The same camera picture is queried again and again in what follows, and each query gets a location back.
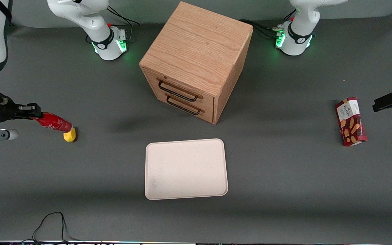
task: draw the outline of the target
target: wooden drawer cabinet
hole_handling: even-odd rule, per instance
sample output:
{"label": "wooden drawer cabinet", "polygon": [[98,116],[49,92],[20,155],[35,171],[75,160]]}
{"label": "wooden drawer cabinet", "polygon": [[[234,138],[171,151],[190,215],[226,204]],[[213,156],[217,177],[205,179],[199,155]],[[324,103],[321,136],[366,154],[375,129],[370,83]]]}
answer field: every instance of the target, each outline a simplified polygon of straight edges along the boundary
{"label": "wooden drawer cabinet", "polygon": [[216,124],[251,36],[251,25],[181,2],[139,65],[157,99]]}

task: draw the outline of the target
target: white tray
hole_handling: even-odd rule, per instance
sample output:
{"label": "white tray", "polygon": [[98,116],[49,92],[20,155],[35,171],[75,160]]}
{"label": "white tray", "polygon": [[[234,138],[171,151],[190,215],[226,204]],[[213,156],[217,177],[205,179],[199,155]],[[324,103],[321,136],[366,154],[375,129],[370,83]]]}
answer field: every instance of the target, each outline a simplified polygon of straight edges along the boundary
{"label": "white tray", "polygon": [[215,197],[227,192],[222,140],[151,143],[146,147],[146,198]]}

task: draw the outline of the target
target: drawer handle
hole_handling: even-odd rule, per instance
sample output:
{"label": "drawer handle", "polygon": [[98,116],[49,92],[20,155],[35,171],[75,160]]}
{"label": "drawer handle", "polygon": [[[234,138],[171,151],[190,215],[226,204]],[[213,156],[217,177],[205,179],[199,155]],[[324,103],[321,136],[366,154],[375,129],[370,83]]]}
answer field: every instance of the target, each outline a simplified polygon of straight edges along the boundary
{"label": "drawer handle", "polygon": [[197,110],[196,113],[194,113],[194,112],[192,112],[192,111],[190,111],[190,110],[188,110],[188,109],[185,109],[184,107],[180,107],[179,105],[177,105],[177,104],[175,104],[175,103],[173,103],[173,102],[170,102],[169,99],[170,99],[170,96],[168,96],[167,99],[166,99],[166,101],[168,102],[168,104],[171,104],[172,106],[177,107],[178,109],[181,109],[181,110],[185,111],[186,113],[190,113],[190,114],[192,114],[193,116],[199,115],[199,113],[200,113],[200,111],[201,111],[201,109],[199,109],[199,110]]}
{"label": "drawer handle", "polygon": [[180,95],[178,93],[173,92],[172,90],[169,90],[167,88],[162,87],[161,85],[163,84],[163,81],[161,81],[161,80],[159,80],[159,81],[160,82],[158,83],[158,86],[160,87],[160,89],[162,89],[162,90],[164,90],[166,92],[169,92],[169,93],[173,94],[174,96],[177,96],[177,97],[179,97],[181,99],[185,99],[186,101],[189,101],[189,102],[195,102],[196,101],[197,95],[195,95],[194,99],[187,98],[186,96],[182,96],[182,95]]}

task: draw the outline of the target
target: red cookie box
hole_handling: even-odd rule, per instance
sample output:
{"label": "red cookie box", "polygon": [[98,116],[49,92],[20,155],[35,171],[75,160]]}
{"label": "red cookie box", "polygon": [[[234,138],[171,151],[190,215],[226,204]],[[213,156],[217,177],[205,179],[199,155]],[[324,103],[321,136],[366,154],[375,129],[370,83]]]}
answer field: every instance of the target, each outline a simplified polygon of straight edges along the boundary
{"label": "red cookie box", "polygon": [[336,105],[343,146],[355,146],[367,141],[367,135],[359,114],[358,99],[348,97]]}

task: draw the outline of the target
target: red plastic bottle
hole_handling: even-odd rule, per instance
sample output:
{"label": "red plastic bottle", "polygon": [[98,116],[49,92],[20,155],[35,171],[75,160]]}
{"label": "red plastic bottle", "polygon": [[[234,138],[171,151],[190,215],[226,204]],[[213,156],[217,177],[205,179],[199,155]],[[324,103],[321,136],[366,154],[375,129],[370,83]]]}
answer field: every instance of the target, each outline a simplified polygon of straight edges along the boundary
{"label": "red plastic bottle", "polygon": [[70,122],[52,113],[43,113],[43,118],[31,117],[31,119],[52,130],[69,132],[72,129]]}

